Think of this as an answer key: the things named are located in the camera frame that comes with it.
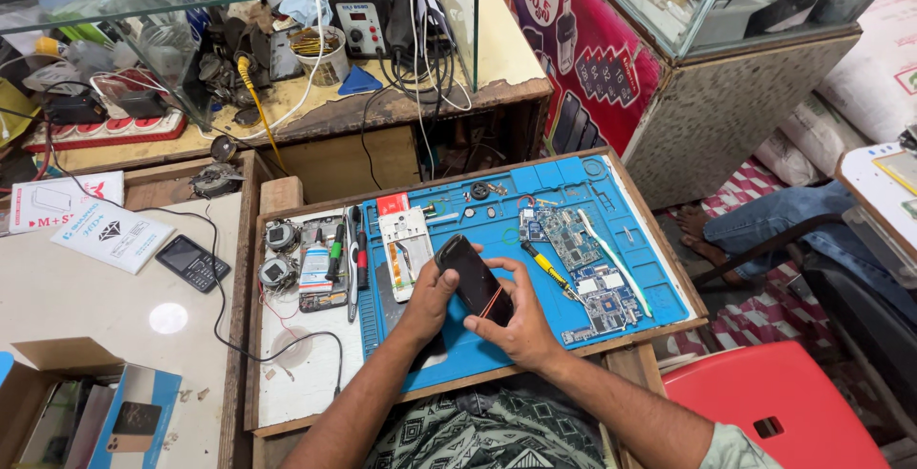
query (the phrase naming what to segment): yellow screwdriver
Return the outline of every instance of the yellow screwdriver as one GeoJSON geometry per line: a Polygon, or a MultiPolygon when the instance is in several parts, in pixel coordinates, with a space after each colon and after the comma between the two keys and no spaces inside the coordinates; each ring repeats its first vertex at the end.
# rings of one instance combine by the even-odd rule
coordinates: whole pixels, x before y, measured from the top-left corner
{"type": "Polygon", "coordinates": [[[586,306],[586,303],[583,302],[583,300],[579,297],[579,295],[577,295],[575,291],[573,291],[573,287],[570,285],[570,283],[568,283],[567,280],[565,280],[563,276],[557,272],[554,266],[551,265],[551,262],[547,261],[547,258],[544,257],[544,254],[534,249],[531,241],[523,240],[520,245],[522,245],[522,248],[525,249],[526,252],[532,255],[534,262],[537,263],[538,266],[542,268],[542,270],[547,272],[547,275],[551,276],[551,279],[560,285],[564,291],[564,295],[567,296],[567,299],[579,301],[582,306],[586,306]]]}

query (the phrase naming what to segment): red poster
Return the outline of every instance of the red poster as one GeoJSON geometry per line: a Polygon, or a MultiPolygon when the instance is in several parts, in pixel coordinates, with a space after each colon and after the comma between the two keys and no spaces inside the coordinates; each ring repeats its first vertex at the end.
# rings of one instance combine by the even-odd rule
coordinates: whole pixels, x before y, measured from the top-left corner
{"type": "Polygon", "coordinates": [[[656,58],[602,0],[503,1],[554,85],[542,153],[623,154],[659,83],[656,58]]]}

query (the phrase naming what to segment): blue plastic pry tool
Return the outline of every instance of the blue plastic pry tool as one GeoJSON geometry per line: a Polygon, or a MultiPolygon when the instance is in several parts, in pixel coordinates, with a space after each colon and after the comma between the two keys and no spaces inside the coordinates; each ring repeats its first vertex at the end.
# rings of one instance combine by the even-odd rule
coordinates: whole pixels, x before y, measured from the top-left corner
{"type": "Polygon", "coordinates": [[[354,93],[364,93],[366,91],[376,91],[382,89],[383,83],[376,80],[376,77],[368,74],[360,66],[354,66],[350,69],[350,75],[344,79],[344,84],[338,89],[338,95],[353,95],[354,93]]]}

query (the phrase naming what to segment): red plastic chair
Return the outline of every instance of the red plastic chair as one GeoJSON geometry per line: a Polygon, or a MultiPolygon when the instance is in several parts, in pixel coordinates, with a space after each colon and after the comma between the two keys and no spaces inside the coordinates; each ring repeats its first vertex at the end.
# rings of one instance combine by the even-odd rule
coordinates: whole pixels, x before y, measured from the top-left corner
{"type": "Polygon", "coordinates": [[[704,358],[662,382],[669,399],[738,426],[784,469],[888,467],[850,405],[794,341],[704,358]]]}

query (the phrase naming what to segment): patterned shirt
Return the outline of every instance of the patterned shirt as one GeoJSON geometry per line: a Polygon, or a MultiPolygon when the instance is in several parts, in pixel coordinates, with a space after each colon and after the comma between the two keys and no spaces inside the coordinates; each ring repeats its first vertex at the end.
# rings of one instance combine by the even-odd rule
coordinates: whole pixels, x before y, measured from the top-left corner
{"type": "MultiPolygon", "coordinates": [[[[604,469],[601,447],[542,400],[501,390],[472,414],[438,394],[389,420],[364,469],[604,469]]],[[[779,469],[735,426],[717,424],[700,469],[779,469]]]]}

